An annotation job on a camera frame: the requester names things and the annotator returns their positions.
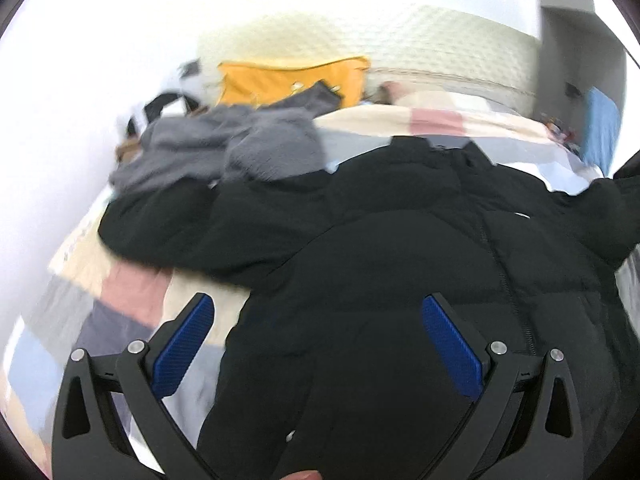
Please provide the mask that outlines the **yellow pillow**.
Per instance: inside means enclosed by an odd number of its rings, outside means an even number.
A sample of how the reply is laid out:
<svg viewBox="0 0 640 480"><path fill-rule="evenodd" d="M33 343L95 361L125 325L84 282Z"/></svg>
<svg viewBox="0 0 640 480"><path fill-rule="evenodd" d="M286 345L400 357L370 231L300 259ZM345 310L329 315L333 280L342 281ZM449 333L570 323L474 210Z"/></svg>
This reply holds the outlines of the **yellow pillow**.
<svg viewBox="0 0 640 480"><path fill-rule="evenodd" d="M366 85L370 61L362 56L329 62L234 62L218 65L219 104L270 105L323 82L341 98L341 108L357 105Z"/></svg>

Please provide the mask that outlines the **grey wardrobe cabinet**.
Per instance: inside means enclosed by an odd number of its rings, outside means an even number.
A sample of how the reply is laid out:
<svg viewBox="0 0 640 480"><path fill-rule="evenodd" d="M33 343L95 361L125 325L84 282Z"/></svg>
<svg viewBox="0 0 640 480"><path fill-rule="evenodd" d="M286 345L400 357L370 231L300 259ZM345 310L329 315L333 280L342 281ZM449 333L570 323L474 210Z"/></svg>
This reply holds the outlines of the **grey wardrobe cabinet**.
<svg viewBox="0 0 640 480"><path fill-rule="evenodd" d="M622 125L626 49L597 16L593 0L539 0L539 4L541 48L534 117L580 157L585 96L591 87L615 102Z"/></svg>

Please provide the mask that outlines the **grey fleece garment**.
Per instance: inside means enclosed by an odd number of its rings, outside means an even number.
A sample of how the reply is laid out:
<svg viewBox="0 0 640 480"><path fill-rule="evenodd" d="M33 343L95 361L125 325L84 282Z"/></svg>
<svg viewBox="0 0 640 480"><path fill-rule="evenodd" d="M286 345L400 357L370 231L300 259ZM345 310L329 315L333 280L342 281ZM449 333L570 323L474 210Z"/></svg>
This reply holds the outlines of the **grey fleece garment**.
<svg viewBox="0 0 640 480"><path fill-rule="evenodd" d="M195 117L162 117L142 134L140 153L110 175L119 194L182 178L272 181L322 170L326 152L302 108L216 106Z"/></svg>

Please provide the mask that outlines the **blue towel on chair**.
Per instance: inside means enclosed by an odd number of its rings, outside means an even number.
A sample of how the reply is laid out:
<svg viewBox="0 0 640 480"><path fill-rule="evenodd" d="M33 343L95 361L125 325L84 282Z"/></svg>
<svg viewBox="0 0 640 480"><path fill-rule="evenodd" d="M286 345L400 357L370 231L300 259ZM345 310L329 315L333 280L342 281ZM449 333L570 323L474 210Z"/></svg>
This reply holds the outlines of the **blue towel on chair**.
<svg viewBox="0 0 640 480"><path fill-rule="evenodd" d="M580 157L585 164L597 166L607 176L620 135L620 111L615 102L596 87L588 90L585 103Z"/></svg>

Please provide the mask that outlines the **cream quilted headboard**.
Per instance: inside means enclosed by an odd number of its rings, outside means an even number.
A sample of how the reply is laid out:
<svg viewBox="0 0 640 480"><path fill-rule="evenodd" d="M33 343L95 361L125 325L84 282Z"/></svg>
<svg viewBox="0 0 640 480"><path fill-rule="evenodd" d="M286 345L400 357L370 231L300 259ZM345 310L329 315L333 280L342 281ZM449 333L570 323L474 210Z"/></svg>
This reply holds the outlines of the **cream quilted headboard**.
<svg viewBox="0 0 640 480"><path fill-rule="evenodd" d="M509 26L456 10L420 6L406 14L282 14L210 32L198 49L211 96L222 62L303 66L363 56L366 88L384 81L439 86L532 114L540 42Z"/></svg>

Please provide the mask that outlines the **black bag on nightstand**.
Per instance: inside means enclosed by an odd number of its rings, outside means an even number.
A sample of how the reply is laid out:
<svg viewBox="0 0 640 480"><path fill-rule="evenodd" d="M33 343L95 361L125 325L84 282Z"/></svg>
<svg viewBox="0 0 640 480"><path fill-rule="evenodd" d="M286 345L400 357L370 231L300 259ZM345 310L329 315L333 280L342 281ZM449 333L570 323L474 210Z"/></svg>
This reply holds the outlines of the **black bag on nightstand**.
<svg viewBox="0 0 640 480"><path fill-rule="evenodd" d="M156 96L152 101L146 103L140 112L130 116L125 133L126 138L135 138L140 136L142 131L154 120L162 116L163 111L172 104L180 104L182 106L181 114L185 115L201 106L201 102L193 96L180 91L165 91Z"/></svg>

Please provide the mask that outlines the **colourful checked duvet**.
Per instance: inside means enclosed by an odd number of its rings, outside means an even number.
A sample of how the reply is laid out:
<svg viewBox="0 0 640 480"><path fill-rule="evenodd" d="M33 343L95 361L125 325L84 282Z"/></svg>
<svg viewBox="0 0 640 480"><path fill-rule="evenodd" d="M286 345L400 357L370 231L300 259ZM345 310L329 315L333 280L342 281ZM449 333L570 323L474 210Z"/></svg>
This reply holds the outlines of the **colourful checked duvet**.
<svg viewBox="0 0 640 480"><path fill-rule="evenodd" d="M540 122L484 110L463 96L406 96L393 105L343 108L312 120L326 152L322 170L329 172L408 136L445 150L474 144L493 164L530 174L551 192L576 195L598 179L639 181L634 168L616 178L603 177L598 168L554 142ZM75 349L109 356L136 339L147 341L202 292L213 299L214 325L177 391L163 400L198 452L198 436L215 402L227 337L250 293L203 273L147 266L111 252L101 240L99 226L107 206L119 195L111 185L101 193L52 259L51 281L41 304L16 319L2 344L3 478L54 479L54 415L64 370ZM638 267L639 242L615 274L620 301L639 340ZM160 470L124 397L115 393L113 401L137 458ZM638 469L632 459L638 448L639 408L605 462L594 474L586 474L584 467L581 479L635 477Z"/></svg>

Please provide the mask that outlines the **black puffer jacket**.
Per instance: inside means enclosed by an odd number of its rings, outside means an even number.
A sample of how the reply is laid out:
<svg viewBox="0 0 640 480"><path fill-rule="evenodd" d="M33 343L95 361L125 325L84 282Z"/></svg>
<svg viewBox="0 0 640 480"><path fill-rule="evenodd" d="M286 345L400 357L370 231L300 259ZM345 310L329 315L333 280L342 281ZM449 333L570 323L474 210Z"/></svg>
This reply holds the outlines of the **black puffer jacket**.
<svg viewBox="0 0 640 480"><path fill-rule="evenodd" d="M586 474L638 411L615 279L639 241L634 177L551 192L474 144L401 136L331 172L120 194L99 234L124 259L250 293L198 436L221 478L425 474L472 408L422 321L436 292L489 342L565 354Z"/></svg>

